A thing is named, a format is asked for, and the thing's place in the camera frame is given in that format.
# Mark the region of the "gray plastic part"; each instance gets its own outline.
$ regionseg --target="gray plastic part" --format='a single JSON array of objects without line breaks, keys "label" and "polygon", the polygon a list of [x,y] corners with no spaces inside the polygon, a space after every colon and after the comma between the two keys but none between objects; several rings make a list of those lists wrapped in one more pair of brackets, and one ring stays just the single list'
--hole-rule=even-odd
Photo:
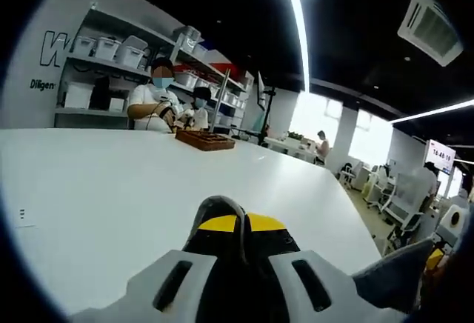
[{"label": "gray plastic part", "polygon": [[[362,299],[351,276],[333,267],[313,251],[281,254],[269,258],[283,290],[291,322],[402,322],[406,315],[391,308],[377,308]],[[304,260],[322,283],[331,305],[316,312],[293,267]]]},{"label": "gray plastic part", "polygon": [[[215,256],[206,256],[171,250],[159,260],[132,277],[125,296],[110,306],[84,310],[70,317],[71,322],[180,322],[191,323],[196,316],[207,278],[216,262]],[[176,293],[173,303],[161,312],[153,300],[161,286],[179,262],[192,266]]]}]

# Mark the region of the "floor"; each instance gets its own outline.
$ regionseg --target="floor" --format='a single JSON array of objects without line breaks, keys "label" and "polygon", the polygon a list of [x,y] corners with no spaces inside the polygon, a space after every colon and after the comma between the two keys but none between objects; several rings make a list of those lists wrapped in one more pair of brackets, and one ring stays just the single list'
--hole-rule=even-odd
[{"label": "floor", "polygon": [[384,217],[378,214],[378,210],[375,207],[368,208],[367,203],[363,200],[360,191],[346,189],[347,194],[352,200],[354,207],[358,211],[365,226],[372,234],[375,245],[378,251],[381,253],[384,247],[385,239],[393,229],[392,225],[388,225],[384,222]]}]

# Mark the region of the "white shelving unit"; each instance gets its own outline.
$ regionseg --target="white shelving unit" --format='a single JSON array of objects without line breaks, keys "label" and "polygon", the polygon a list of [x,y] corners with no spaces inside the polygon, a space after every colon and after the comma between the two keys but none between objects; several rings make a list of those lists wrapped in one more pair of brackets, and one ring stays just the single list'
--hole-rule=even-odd
[{"label": "white shelving unit", "polygon": [[[189,65],[193,69],[206,74],[207,77],[213,81],[218,82],[221,87],[224,83],[225,75],[222,72],[215,69],[212,65],[196,58],[196,56],[194,56],[192,53],[182,50],[180,46],[172,39],[164,36],[156,30],[138,23],[137,21],[132,21],[121,16],[117,16],[113,13],[109,13],[106,10],[102,10],[96,4],[91,7],[89,13],[84,18],[81,28],[83,27],[90,30],[103,32],[104,35],[116,36],[118,38],[125,39],[131,35],[137,36],[138,38],[148,42],[151,47],[159,48],[160,51],[164,50],[166,53],[168,53],[170,55],[170,60],[174,64],[181,62],[183,64]],[[132,76],[132,79],[136,78],[135,82],[138,82],[139,80],[141,81],[142,79],[146,80],[150,77],[150,74],[146,70],[135,69],[122,64],[117,64],[114,61],[99,59],[94,56],[78,56],[74,53],[68,53],[66,63],[72,65],[83,65],[91,70],[108,71],[119,75],[122,74],[124,76]],[[179,84],[178,82],[173,82],[171,87],[180,89],[187,94],[193,93],[193,88],[186,87],[183,84]],[[237,94],[246,92],[245,87],[242,84],[232,79],[227,80],[225,88],[229,88]],[[212,98],[211,101],[216,103],[214,105],[214,108],[216,108],[219,104],[218,99]],[[241,113],[244,111],[244,108],[237,108],[224,101],[221,101],[220,105],[223,106],[219,107],[219,111],[222,110],[222,112],[226,113],[226,116],[230,116],[231,118],[235,117],[236,119],[241,120],[241,117],[234,113]],[[108,112],[102,110],[85,110],[63,107],[56,108],[55,114],[127,118],[127,114],[125,112]]]}]

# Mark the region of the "wall lettering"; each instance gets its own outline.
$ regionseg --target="wall lettering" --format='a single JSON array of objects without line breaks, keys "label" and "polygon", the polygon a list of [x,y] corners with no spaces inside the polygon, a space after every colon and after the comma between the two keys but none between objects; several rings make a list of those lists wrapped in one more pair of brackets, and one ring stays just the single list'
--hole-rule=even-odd
[{"label": "wall lettering", "polygon": [[59,67],[57,62],[58,52],[63,53],[70,41],[71,38],[67,38],[67,33],[56,33],[53,30],[47,30],[44,33],[39,64],[50,66],[53,63],[54,67]]},{"label": "wall lettering", "polygon": [[46,90],[53,90],[56,84],[53,82],[43,82],[41,79],[32,79],[30,83],[30,88],[36,88],[40,91]]}]

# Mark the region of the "white table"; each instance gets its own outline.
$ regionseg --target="white table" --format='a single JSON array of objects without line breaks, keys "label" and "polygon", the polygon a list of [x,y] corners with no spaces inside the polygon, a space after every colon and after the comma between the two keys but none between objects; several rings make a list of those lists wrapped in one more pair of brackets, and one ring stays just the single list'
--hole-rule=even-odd
[{"label": "white table", "polygon": [[316,153],[309,151],[308,149],[301,149],[299,145],[301,144],[299,141],[294,139],[287,139],[285,141],[266,137],[264,142],[268,144],[269,149],[273,149],[274,147],[279,147],[281,149],[285,149],[288,151],[288,155],[292,156],[293,154],[299,154],[303,156],[303,160],[306,162],[314,162],[316,158]]},{"label": "white table", "polygon": [[321,167],[238,141],[205,153],[127,130],[2,130],[7,218],[27,266],[60,309],[104,307],[127,280],[182,248],[200,202],[229,196],[286,224],[302,250],[344,272],[380,259],[349,197]]}]

